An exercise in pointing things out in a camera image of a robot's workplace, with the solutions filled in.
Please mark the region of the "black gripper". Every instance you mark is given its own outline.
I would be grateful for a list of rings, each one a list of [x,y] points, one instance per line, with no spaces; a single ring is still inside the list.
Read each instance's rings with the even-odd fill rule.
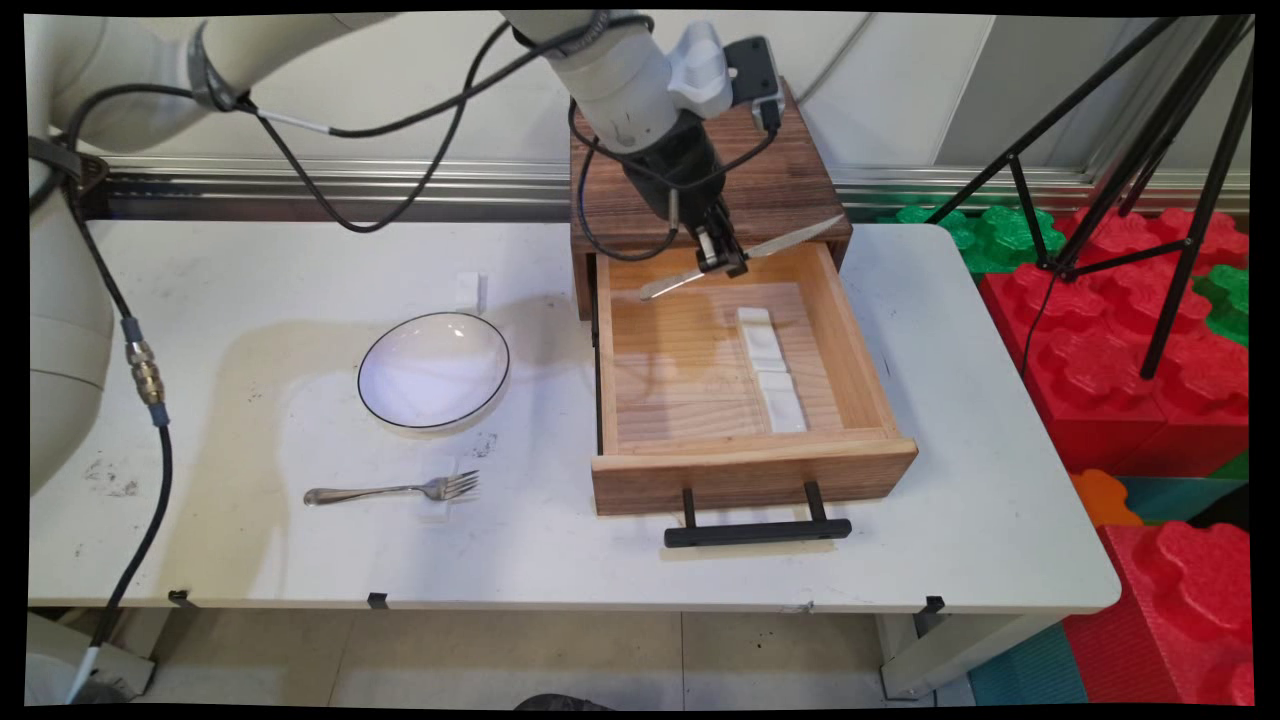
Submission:
[[[748,256],[723,200],[723,163],[703,123],[680,122],[650,147],[623,159],[626,177],[666,220],[671,219],[669,187],[680,187],[676,218],[698,238],[698,269],[703,275],[736,278],[748,272]]]

